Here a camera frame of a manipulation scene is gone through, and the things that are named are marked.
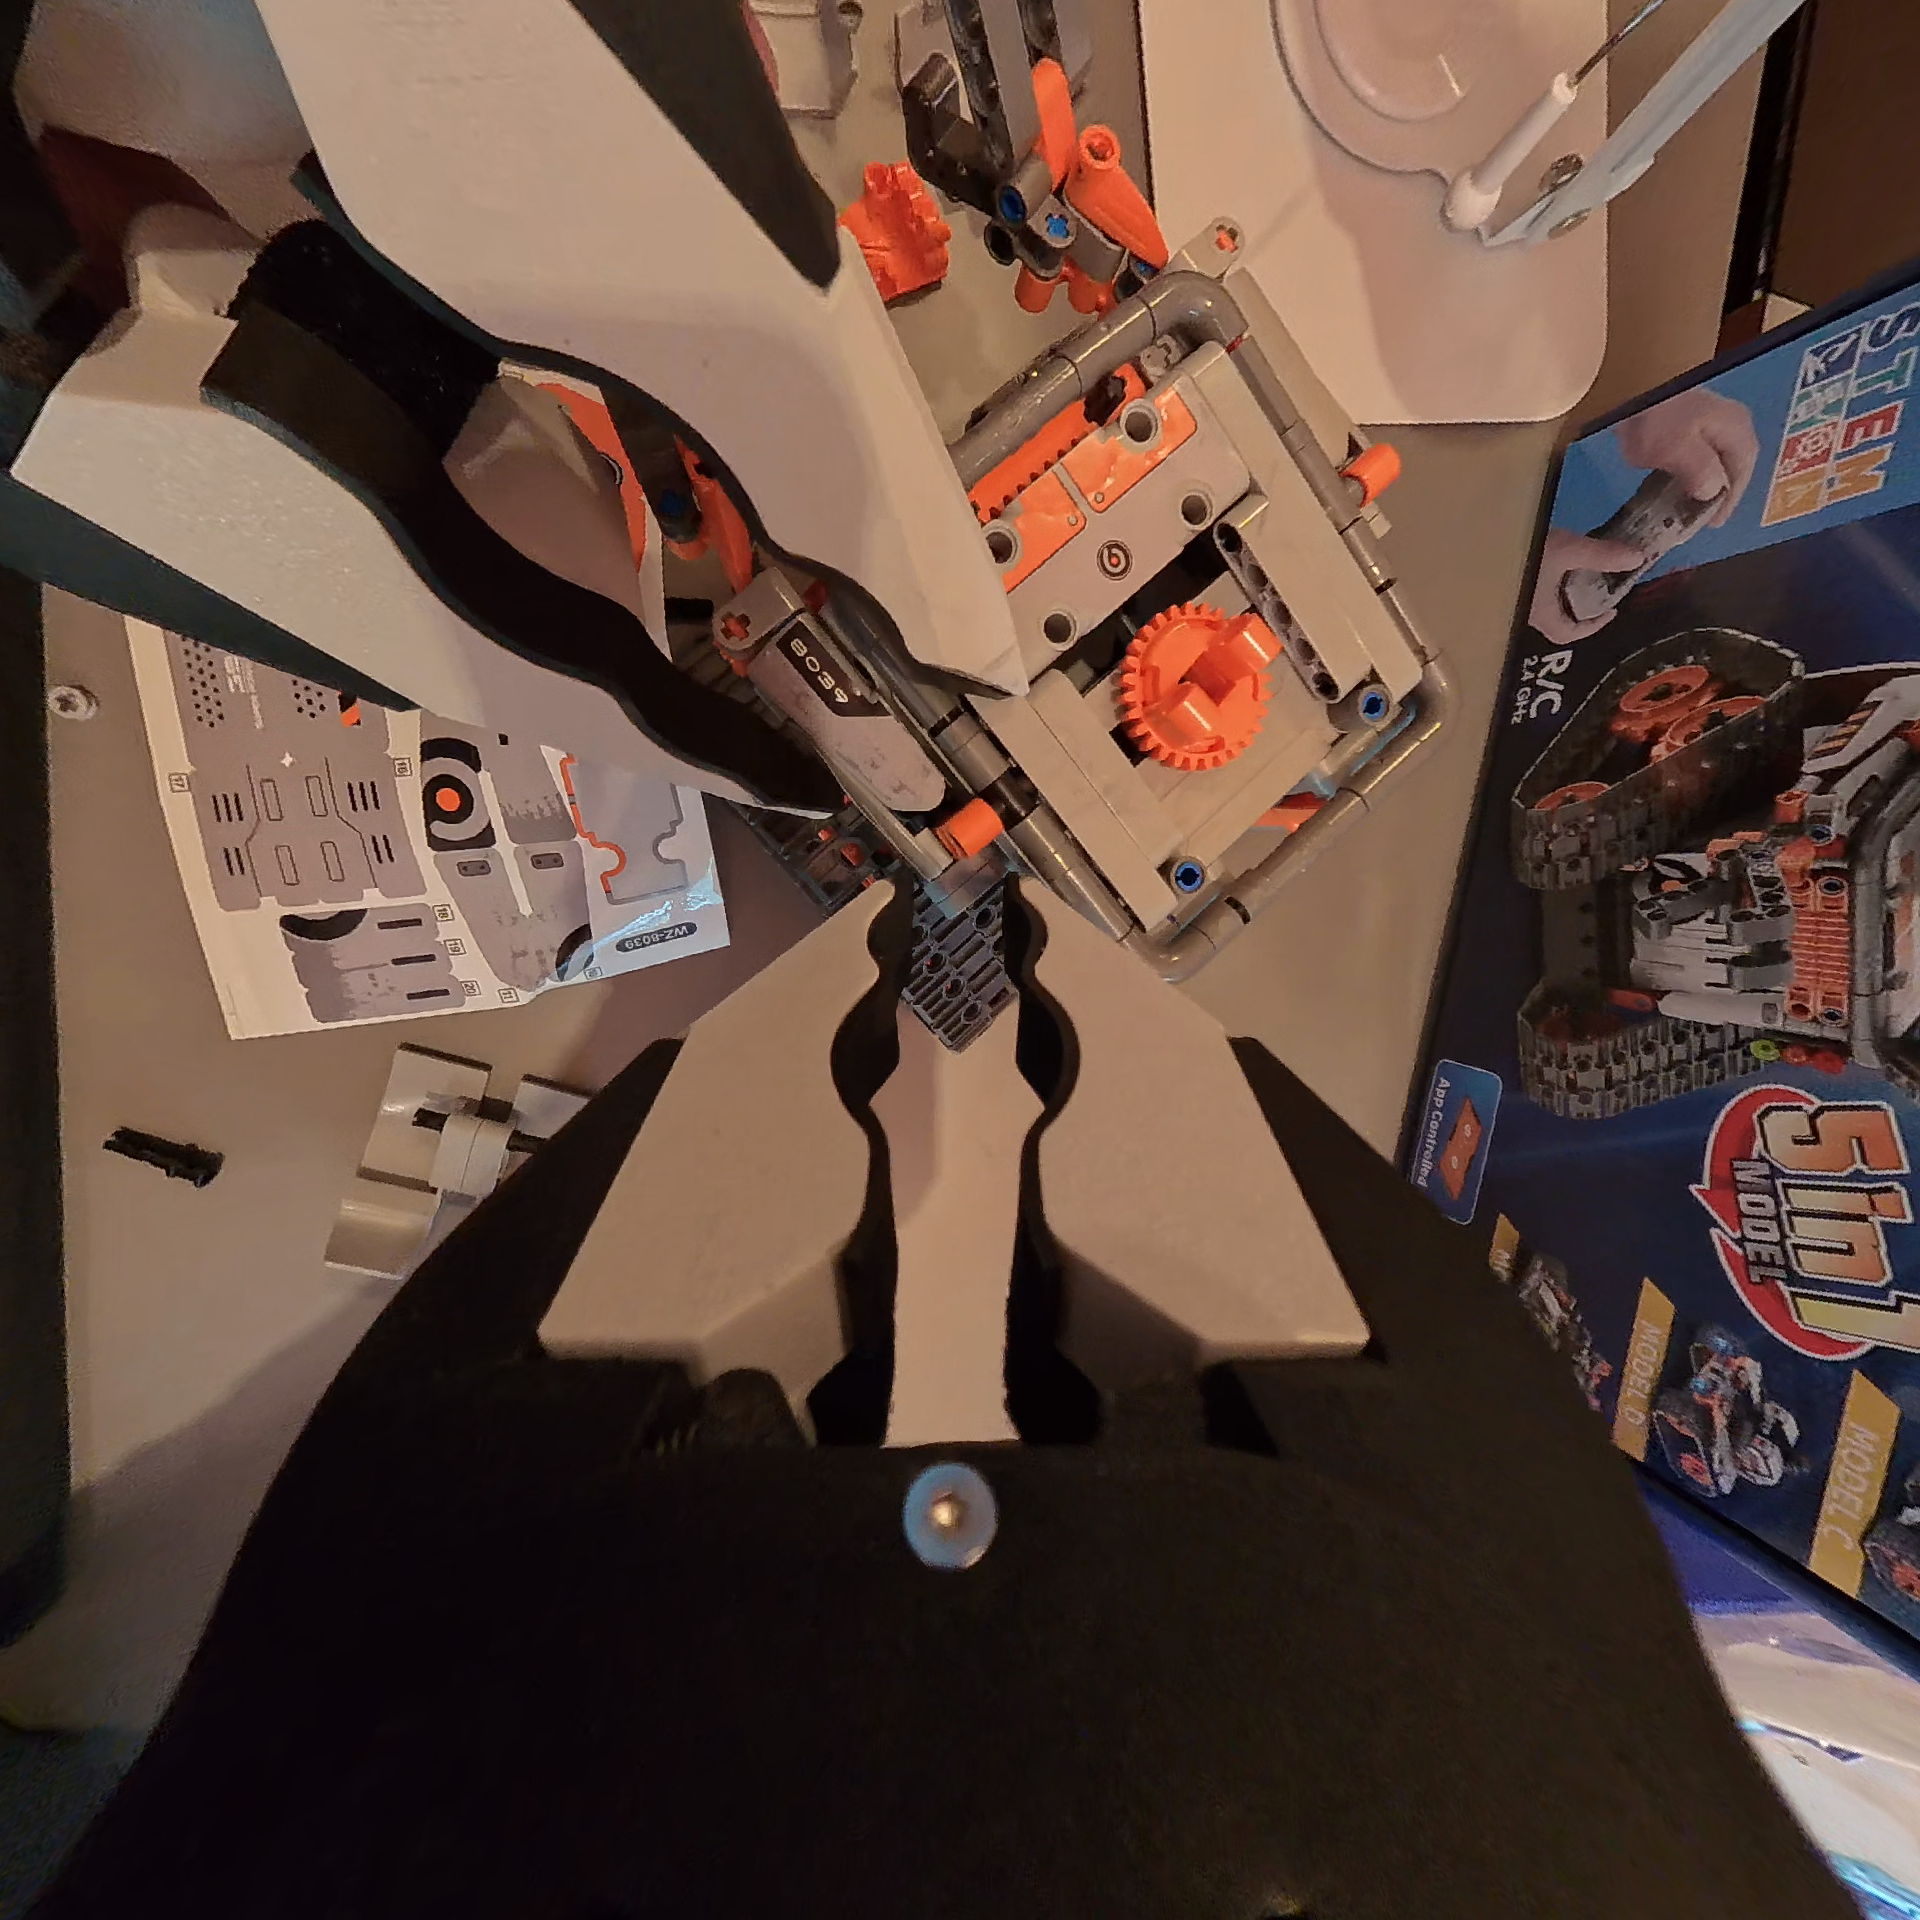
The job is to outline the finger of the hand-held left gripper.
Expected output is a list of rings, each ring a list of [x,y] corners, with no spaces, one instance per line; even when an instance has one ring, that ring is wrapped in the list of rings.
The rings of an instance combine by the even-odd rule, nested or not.
[[[322,223],[139,207],[2,330],[2,557],[235,656],[738,802],[821,765],[643,620],[607,462]]]
[[[471,328],[654,396],[777,552],[1026,693],[921,378],[740,4],[260,4],[348,224]]]

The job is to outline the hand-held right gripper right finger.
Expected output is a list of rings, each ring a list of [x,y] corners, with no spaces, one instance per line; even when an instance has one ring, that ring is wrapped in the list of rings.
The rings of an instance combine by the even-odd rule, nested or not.
[[[1225,1362],[1356,1359],[1368,1321],[1218,1020],[1047,892],[1002,898],[1020,1148],[1002,1405],[1090,1444]]]

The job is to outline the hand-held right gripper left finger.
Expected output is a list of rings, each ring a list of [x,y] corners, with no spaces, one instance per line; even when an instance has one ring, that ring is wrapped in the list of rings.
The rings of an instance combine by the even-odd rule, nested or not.
[[[914,892],[864,887],[687,1033],[540,1338],[770,1374],[806,1437],[884,1433],[899,1235],[876,1089]]]

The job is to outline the grey orange sticker sheet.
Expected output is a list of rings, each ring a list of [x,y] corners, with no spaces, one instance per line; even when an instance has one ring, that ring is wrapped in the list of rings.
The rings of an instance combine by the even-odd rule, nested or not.
[[[124,629],[233,1037],[517,1010],[731,945],[695,788]]]

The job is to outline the grey orange brick toy vehicle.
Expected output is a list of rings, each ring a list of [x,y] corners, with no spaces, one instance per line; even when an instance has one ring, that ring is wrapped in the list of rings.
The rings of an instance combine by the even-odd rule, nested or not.
[[[819,909],[914,885],[903,1000],[964,1051],[1014,994],[1011,875],[1188,981],[1426,750],[1453,687],[1382,552],[1397,456],[1308,369],[1229,213],[951,455],[1022,693],[938,681],[763,554],[718,608],[667,601],[667,644],[840,784],[819,823],[731,802]]]

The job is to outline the grey brick part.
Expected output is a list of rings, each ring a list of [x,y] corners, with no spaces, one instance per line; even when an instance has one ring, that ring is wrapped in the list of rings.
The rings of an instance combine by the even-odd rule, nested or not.
[[[768,43],[779,112],[840,119],[860,79],[862,4],[749,4]]]

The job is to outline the orange brick connector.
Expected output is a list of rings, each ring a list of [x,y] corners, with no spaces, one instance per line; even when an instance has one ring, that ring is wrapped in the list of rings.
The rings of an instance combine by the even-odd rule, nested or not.
[[[864,162],[860,195],[837,223],[854,239],[884,308],[947,280],[953,233],[906,161]]]

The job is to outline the light grey brick assembly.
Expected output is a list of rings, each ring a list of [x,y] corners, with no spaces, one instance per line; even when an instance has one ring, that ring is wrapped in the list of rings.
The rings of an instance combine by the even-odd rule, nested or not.
[[[527,1073],[493,1093],[483,1061],[398,1044],[322,1262],[400,1281],[586,1105]]]

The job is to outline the blue toy box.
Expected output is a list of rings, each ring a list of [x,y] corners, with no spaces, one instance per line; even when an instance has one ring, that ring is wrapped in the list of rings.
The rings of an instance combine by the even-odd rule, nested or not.
[[[1629,1458],[1916,1640],[1916,268],[1557,456],[1403,1170]]]

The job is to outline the black brick pin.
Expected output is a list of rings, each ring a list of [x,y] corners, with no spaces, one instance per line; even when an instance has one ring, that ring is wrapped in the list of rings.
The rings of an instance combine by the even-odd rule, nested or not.
[[[114,1125],[102,1148],[128,1161],[151,1167],[167,1179],[186,1182],[193,1188],[208,1188],[225,1170],[225,1153],[218,1148],[167,1139],[137,1125]]]

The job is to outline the white book stand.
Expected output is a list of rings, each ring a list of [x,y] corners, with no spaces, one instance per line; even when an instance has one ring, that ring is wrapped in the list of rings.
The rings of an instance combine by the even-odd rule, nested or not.
[[[1564,417],[1607,207],[1799,4],[1138,4],[1158,214],[1236,262],[1372,424]]]

